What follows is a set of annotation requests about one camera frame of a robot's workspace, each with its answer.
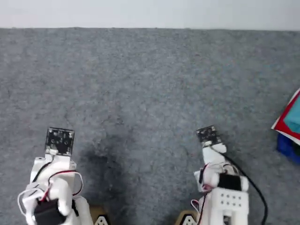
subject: gray carpet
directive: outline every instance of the gray carpet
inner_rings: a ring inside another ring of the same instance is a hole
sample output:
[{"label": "gray carpet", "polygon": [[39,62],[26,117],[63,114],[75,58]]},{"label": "gray carpet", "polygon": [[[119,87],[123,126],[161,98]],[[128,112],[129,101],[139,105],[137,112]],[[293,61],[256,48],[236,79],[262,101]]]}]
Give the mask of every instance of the gray carpet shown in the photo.
[{"label": "gray carpet", "polygon": [[[172,225],[197,198],[195,130],[215,124],[269,203],[269,225],[299,222],[300,168],[270,127],[300,86],[300,33],[0,30],[0,220],[24,224],[16,197],[48,126],[75,130],[85,196],[113,224]],[[249,224],[263,205],[250,189]]]}]

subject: wooden base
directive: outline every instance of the wooden base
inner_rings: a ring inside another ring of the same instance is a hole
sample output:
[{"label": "wooden base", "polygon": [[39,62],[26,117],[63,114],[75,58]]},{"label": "wooden base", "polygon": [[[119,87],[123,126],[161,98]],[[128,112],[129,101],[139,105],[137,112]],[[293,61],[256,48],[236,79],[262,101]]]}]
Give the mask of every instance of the wooden base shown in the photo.
[{"label": "wooden base", "polygon": [[100,206],[96,206],[96,205],[90,205],[90,215],[92,216],[93,219],[93,223],[95,224],[95,222],[97,221],[99,216],[103,216],[106,218],[108,224],[110,224],[108,217],[107,217],[107,213],[105,212],[105,210],[100,207]]},{"label": "wooden base", "polygon": [[[107,213],[100,206],[90,205],[90,215],[92,216],[94,224],[97,221],[97,219],[98,219],[99,216],[104,216],[107,219],[107,222],[109,223],[109,220],[108,220],[108,217],[107,217]],[[180,213],[179,217],[177,218],[175,225],[182,225],[182,223],[185,220],[186,216],[192,216],[193,219],[196,221],[197,213],[195,211],[192,211],[192,210],[182,211]]]},{"label": "wooden base", "polygon": [[179,217],[177,218],[175,225],[182,225],[183,221],[186,218],[186,216],[192,216],[194,221],[196,221],[197,213],[195,211],[192,211],[192,210],[182,211],[180,213]]}]

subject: red book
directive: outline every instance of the red book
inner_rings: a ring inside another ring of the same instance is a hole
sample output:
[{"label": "red book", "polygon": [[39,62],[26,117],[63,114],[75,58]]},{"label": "red book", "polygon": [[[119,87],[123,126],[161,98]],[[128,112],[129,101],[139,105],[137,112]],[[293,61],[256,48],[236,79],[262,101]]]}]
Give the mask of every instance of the red book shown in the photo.
[{"label": "red book", "polygon": [[292,139],[294,142],[300,145],[300,134],[291,131],[290,128],[284,122],[284,118],[289,113],[297,98],[300,98],[300,89],[298,89],[293,95],[292,99],[290,100],[282,115],[273,124],[272,129],[280,132],[284,136],[287,136],[288,138]]}]

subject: black circuit board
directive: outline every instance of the black circuit board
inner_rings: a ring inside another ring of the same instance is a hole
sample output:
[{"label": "black circuit board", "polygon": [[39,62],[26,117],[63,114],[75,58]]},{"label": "black circuit board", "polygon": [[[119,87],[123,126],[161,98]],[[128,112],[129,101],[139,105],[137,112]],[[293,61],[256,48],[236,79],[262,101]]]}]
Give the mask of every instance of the black circuit board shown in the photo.
[{"label": "black circuit board", "polygon": [[218,135],[214,125],[197,129],[196,133],[203,148],[222,142],[221,137]]},{"label": "black circuit board", "polygon": [[57,150],[57,155],[71,156],[75,132],[62,128],[50,127],[47,130],[45,151]]}]

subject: white wall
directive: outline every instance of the white wall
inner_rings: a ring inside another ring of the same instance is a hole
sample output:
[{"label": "white wall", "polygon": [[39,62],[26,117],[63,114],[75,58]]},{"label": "white wall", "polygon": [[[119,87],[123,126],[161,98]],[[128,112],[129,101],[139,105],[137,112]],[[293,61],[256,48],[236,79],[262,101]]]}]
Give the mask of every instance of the white wall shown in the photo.
[{"label": "white wall", "polygon": [[0,27],[300,30],[300,0],[0,0]]}]

